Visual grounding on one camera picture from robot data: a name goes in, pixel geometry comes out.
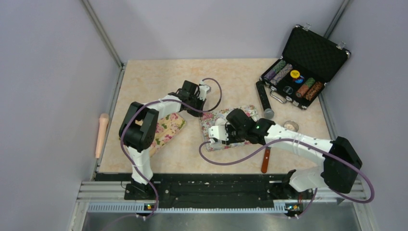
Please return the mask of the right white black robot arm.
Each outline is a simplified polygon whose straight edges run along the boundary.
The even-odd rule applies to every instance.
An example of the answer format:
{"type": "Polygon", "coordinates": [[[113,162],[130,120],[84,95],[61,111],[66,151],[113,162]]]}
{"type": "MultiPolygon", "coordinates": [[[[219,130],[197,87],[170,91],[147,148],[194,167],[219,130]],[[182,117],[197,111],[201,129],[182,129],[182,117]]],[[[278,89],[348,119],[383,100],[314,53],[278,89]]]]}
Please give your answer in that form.
{"type": "Polygon", "coordinates": [[[282,192],[288,198],[321,187],[328,187],[338,193],[350,193],[357,172],[342,161],[357,169],[362,167],[362,161],[346,138],[313,138],[284,128],[269,119],[255,121],[241,109],[232,110],[226,117],[226,124],[213,128],[212,133],[225,143],[249,141],[252,144],[268,145],[314,162],[315,167],[294,170],[288,174],[289,181],[282,185],[282,192]]]}

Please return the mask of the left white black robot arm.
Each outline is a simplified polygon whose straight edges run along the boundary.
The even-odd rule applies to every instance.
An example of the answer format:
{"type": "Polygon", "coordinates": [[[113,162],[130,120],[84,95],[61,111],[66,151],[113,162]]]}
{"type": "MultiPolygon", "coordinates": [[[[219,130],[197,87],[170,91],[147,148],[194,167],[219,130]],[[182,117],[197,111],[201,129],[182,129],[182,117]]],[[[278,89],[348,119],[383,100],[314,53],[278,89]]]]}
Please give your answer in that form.
{"type": "Polygon", "coordinates": [[[156,199],[157,190],[151,179],[150,149],[155,140],[160,119],[181,111],[194,117],[203,115],[206,96],[210,86],[200,82],[184,81],[182,87],[165,97],[150,103],[133,102],[128,108],[119,129],[122,151],[131,162],[131,181],[127,190],[137,199],[156,199]]]}

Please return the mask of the floral tray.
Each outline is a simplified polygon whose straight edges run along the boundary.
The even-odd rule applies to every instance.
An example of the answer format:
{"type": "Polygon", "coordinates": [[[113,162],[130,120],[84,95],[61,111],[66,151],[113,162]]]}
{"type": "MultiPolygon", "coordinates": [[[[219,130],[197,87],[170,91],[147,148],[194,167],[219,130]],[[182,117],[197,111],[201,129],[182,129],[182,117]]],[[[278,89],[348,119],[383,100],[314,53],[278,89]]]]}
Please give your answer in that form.
{"type": "MultiPolygon", "coordinates": [[[[250,116],[255,121],[257,121],[260,118],[259,113],[254,105],[251,105],[251,104],[244,105],[238,108],[242,109],[247,116],[250,116]]],[[[200,123],[200,127],[202,130],[202,135],[203,135],[203,141],[209,140],[209,129],[212,126],[216,125],[216,121],[218,119],[222,119],[223,121],[226,121],[226,116],[232,110],[234,110],[234,108],[221,109],[218,111],[203,113],[203,116],[199,118],[199,123],[200,123]]],[[[206,144],[204,147],[208,152],[213,152],[213,151],[219,151],[219,150],[224,150],[224,149],[229,149],[229,148],[234,148],[234,147],[239,147],[239,146],[245,146],[249,144],[250,142],[245,141],[245,142],[232,143],[232,144],[226,145],[218,141],[215,143],[206,144]]]]}

